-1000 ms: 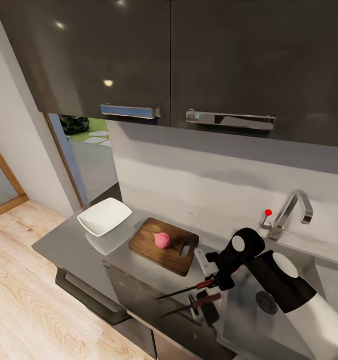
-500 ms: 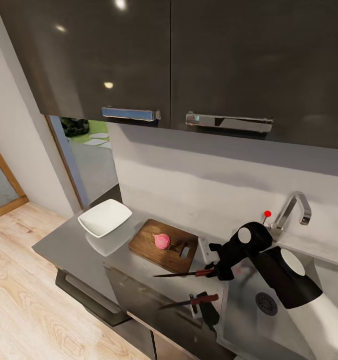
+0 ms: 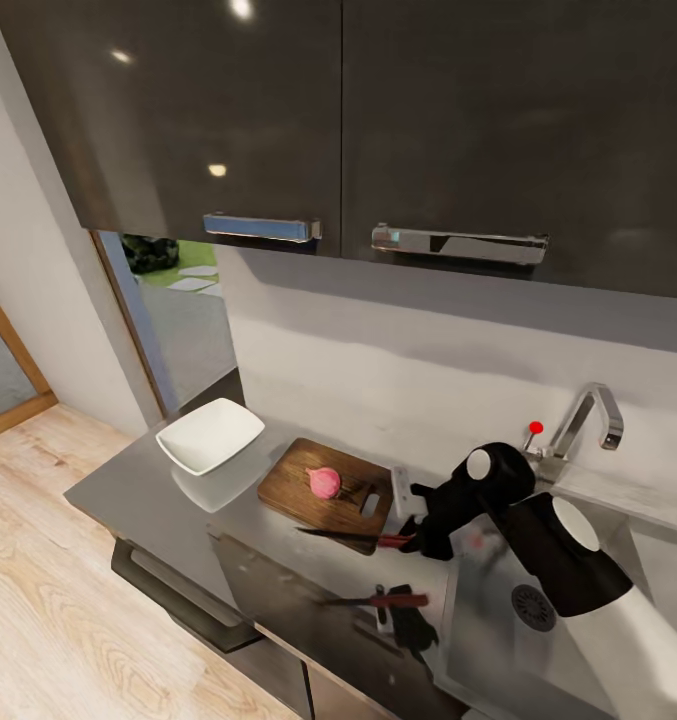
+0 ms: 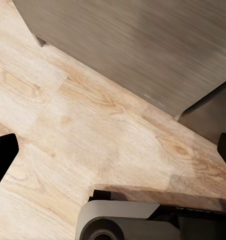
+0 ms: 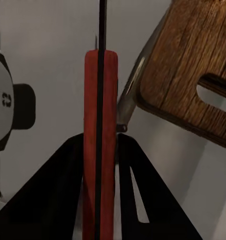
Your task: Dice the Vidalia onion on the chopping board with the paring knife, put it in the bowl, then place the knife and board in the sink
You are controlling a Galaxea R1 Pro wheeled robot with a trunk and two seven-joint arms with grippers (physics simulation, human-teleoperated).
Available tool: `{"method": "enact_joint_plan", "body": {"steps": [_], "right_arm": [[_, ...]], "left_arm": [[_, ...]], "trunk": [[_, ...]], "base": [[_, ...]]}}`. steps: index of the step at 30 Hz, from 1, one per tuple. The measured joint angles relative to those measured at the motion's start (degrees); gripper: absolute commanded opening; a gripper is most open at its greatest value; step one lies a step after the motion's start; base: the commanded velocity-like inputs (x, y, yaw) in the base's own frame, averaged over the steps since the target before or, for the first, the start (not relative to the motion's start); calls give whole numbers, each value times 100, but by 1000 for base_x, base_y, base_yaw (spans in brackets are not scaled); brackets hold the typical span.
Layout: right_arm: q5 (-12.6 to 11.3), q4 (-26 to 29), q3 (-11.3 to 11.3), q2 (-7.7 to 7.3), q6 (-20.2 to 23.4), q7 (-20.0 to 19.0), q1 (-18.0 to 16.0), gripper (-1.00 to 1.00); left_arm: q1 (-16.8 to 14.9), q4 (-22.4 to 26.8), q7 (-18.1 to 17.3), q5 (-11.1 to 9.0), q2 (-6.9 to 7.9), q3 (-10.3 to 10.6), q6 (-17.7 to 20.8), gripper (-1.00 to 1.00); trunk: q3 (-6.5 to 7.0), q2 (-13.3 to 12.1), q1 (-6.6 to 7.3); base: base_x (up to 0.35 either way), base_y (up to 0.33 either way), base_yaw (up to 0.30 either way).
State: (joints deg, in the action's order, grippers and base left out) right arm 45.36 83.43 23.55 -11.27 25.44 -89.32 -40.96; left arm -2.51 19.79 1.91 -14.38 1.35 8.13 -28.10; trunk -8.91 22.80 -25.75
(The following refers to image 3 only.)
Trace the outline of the vidalia onion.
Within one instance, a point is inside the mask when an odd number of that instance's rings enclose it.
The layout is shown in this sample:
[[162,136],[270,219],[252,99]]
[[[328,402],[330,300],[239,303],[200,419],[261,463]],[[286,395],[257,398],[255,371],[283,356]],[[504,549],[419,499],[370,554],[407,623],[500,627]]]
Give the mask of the vidalia onion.
[[328,500],[332,496],[340,494],[340,478],[334,470],[330,468],[318,468],[317,470],[306,470],[310,476],[310,492],[320,498],[320,500]]

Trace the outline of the cutting board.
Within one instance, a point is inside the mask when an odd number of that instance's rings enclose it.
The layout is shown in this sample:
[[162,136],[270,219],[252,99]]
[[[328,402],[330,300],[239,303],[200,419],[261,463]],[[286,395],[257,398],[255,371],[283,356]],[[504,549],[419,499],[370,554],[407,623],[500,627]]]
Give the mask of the cutting board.
[[[310,492],[306,470],[330,468],[340,478],[340,494],[320,500]],[[373,516],[360,511],[371,489],[381,492]],[[308,522],[320,531],[381,535],[394,497],[391,469],[314,442],[295,439],[257,488],[260,500]],[[370,541],[345,539],[363,551],[377,547]]]

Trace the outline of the parer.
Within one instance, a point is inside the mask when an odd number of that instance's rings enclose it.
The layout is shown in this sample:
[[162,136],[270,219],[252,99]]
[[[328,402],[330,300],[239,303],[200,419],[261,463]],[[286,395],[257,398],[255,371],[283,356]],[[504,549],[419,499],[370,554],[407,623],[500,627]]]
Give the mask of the parer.
[[409,541],[410,537],[397,535],[390,535],[389,533],[381,533],[381,535],[365,535],[364,533],[347,533],[346,531],[320,531],[315,529],[302,529],[304,533],[310,533],[311,535],[323,536],[323,537],[335,537],[352,539],[353,541],[370,541],[376,543],[378,547],[394,547],[399,548],[405,542]]

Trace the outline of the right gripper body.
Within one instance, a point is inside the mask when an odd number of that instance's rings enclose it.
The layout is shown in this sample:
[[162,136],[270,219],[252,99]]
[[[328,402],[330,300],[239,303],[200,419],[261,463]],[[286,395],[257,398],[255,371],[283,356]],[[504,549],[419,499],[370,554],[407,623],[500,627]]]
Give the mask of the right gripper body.
[[411,485],[413,495],[425,497],[428,511],[421,523],[414,524],[414,532],[418,535],[416,537],[422,556],[450,561],[453,558],[452,534],[469,524],[471,520],[466,522],[454,516],[452,510],[448,510],[446,500],[442,496],[442,488],[444,484],[436,489],[418,483]]

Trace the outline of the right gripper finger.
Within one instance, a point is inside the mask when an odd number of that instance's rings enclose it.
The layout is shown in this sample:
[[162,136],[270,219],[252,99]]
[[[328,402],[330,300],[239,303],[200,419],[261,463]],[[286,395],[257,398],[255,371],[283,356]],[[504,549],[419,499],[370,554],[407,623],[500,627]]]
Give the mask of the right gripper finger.
[[413,520],[413,519],[410,518],[410,520],[406,521],[405,525],[403,525],[403,527],[401,527],[401,531],[399,531],[399,533],[398,533],[400,536],[404,536],[404,537],[408,536],[408,537],[410,537],[411,535],[413,535],[413,533],[414,533],[414,523],[413,523],[412,520]]
[[418,552],[420,556],[422,556],[422,553],[420,552],[420,546],[418,546],[418,536],[417,533],[413,533],[413,535],[410,536],[409,541],[405,542],[401,547],[399,547],[400,552]]

